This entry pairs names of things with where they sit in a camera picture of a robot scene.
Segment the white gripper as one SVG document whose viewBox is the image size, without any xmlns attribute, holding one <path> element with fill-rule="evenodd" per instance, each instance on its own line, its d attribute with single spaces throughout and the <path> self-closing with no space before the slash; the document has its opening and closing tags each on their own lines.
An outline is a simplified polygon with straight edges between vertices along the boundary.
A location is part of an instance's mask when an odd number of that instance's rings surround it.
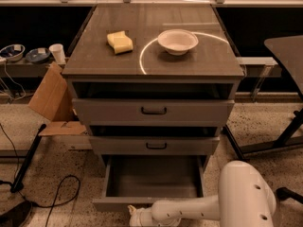
<svg viewBox="0 0 303 227">
<path fill-rule="evenodd" d="M 157 221 L 152 217 L 150 208 L 135 208 L 129 205 L 128 210 L 130 213 L 130 227 L 178 227 L 181 222 L 179 218 Z"/>
</svg>

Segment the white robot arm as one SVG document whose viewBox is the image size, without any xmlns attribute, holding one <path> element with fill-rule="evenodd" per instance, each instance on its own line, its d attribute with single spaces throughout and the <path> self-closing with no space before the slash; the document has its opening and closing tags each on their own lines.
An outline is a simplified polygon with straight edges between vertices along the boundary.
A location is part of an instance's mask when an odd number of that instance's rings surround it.
<svg viewBox="0 0 303 227">
<path fill-rule="evenodd" d="M 217 220 L 220 227 L 274 227 L 276 197 L 260 173 L 242 161 L 226 164 L 214 196 L 129 207 L 131 227 L 177 227 L 183 218 Z"/>
</svg>

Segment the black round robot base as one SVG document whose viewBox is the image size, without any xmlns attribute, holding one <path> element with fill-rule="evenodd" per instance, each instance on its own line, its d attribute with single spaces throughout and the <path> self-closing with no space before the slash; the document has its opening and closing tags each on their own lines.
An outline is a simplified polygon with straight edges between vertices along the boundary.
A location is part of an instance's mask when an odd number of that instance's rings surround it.
<svg viewBox="0 0 303 227">
<path fill-rule="evenodd" d="M 30 201 L 23 201 L 0 216 L 0 227 L 22 227 L 32 210 Z"/>
</svg>

